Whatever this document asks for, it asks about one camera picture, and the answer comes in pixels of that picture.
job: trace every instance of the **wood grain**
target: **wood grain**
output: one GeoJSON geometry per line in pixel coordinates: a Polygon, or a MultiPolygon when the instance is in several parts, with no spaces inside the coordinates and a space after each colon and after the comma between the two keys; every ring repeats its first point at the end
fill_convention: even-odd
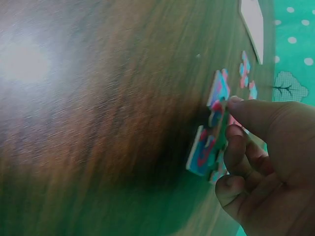
{"type": "Polygon", "coordinates": [[[237,1],[1,0],[0,55],[27,41],[50,67],[0,71],[0,235],[234,235],[185,162],[215,70],[248,97],[242,50],[271,99],[273,6],[260,2],[263,66],[237,1]]]}

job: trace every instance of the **fingernail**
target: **fingernail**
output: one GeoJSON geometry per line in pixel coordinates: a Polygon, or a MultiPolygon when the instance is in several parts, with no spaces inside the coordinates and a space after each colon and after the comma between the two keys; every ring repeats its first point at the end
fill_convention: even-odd
{"type": "Polygon", "coordinates": [[[241,101],[244,101],[244,99],[238,96],[231,96],[228,100],[229,107],[235,107],[241,101]]]}
{"type": "Polygon", "coordinates": [[[226,185],[231,187],[233,185],[233,182],[234,182],[233,177],[230,177],[226,180],[226,185]]]}

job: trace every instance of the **white polka dot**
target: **white polka dot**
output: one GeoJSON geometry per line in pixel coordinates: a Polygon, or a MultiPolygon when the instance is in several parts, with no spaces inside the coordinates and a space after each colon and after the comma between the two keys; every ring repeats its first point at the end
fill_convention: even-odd
{"type": "Polygon", "coordinates": [[[287,10],[289,13],[293,13],[293,12],[294,12],[294,8],[293,8],[293,7],[288,7],[286,10],[287,10]]]}
{"type": "Polygon", "coordinates": [[[282,22],[280,20],[275,20],[275,25],[278,26],[280,25],[282,22]]]}
{"type": "Polygon", "coordinates": [[[309,26],[309,25],[310,25],[310,21],[308,21],[308,20],[303,20],[303,21],[302,21],[302,25],[304,25],[304,26],[309,26]]]}
{"type": "Polygon", "coordinates": [[[314,60],[312,58],[305,58],[304,63],[305,63],[305,65],[313,65],[314,60]]]}
{"type": "Polygon", "coordinates": [[[275,56],[275,63],[278,63],[280,61],[280,57],[275,56]]]}
{"type": "Polygon", "coordinates": [[[287,40],[289,41],[289,43],[292,43],[292,44],[296,43],[297,41],[295,37],[290,37],[287,40]]]}

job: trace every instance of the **wooden table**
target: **wooden table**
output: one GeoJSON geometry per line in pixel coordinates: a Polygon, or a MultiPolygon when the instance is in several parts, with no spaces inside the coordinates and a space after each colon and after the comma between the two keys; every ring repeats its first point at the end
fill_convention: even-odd
{"type": "Polygon", "coordinates": [[[259,98],[265,64],[231,0],[0,1],[0,235],[233,236],[214,187],[185,170],[215,70],[259,98]]]}

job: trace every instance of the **puzzle piece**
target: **puzzle piece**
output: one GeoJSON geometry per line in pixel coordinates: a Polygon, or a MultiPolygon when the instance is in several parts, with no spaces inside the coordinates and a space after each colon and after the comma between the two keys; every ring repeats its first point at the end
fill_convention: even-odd
{"type": "Polygon", "coordinates": [[[215,145],[215,137],[204,126],[199,126],[193,146],[191,148],[186,169],[199,176],[208,171],[208,159],[215,145]]]}
{"type": "Polygon", "coordinates": [[[209,182],[211,184],[216,184],[216,182],[219,180],[219,178],[228,174],[228,171],[226,169],[226,166],[224,164],[224,159],[223,159],[224,151],[225,150],[220,150],[220,152],[218,153],[218,158],[217,158],[218,169],[212,171],[210,174],[209,182]]]}
{"type": "Polygon", "coordinates": [[[248,87],[249,79],[248,74],[251,71],[251,64],[248,60],[247,54],[245,51],[242,52],[242,60],[243,63],[240,65],[240,75],[241,75],[241,82],[240,87],[243,89],[244,87],[248,87]]]}
{"type": "Polygon", "coordinates": [[[223,115],[223,105],[217,100],[211,107],[211,115],[209,116],[209,128],[213,128],[218,125],[223,115]]]}
{"type": "Polygon", "coordinates": [[[216,170],[216,159],[219,151],[223,149],[223,147],[226,146],[227,140],[225,137],[225,130],[228,126],[228,119],[229,119],[229,113],[225,112],[224,116],[222,118],[222,125],[219,131],[219,135],[217,137],[215,146],[213,147],[212,151],[210,152],[210,157],[208,161],[208,165],[210,167],[210,170],[216,170]]]}
{"type": "Polygon", "coordinates": [[[252,99],[257,99],[258,97],[258,91],[257,91],[257,87],[255,84],[255,81],[250,82],[250,96],[249,96],[249,100],[252,99]]]}
{"type": "Polygon", "coordinates": [[[215,79],[207,102],[207,107],[211,110],[211,114],[208,117],[207,124],[199,126],[186,164],[187,170],[199,176],[206,175],[211,163],[215,164],[218,149],[214,148],[214,146],[220,144],[220,142],[216,142],[216,137],[220,135],[222,130],[221,121],[226,117],[223,115],[226,114],[223,101],[227,101],[230,95],[227,77],[228,72],[226,69],[215,73],[215,79]]]}
{"type": "Polygon", "coordinates": [[[213,81],[210,96],[207,102],[207,107],[212,108],[216,101],[227,101],[230,96],[230,88],[227,84],[228,72],[226,69],[222,70],[222,73],[217,70],[215,73],[215,79],[213,81]]]}

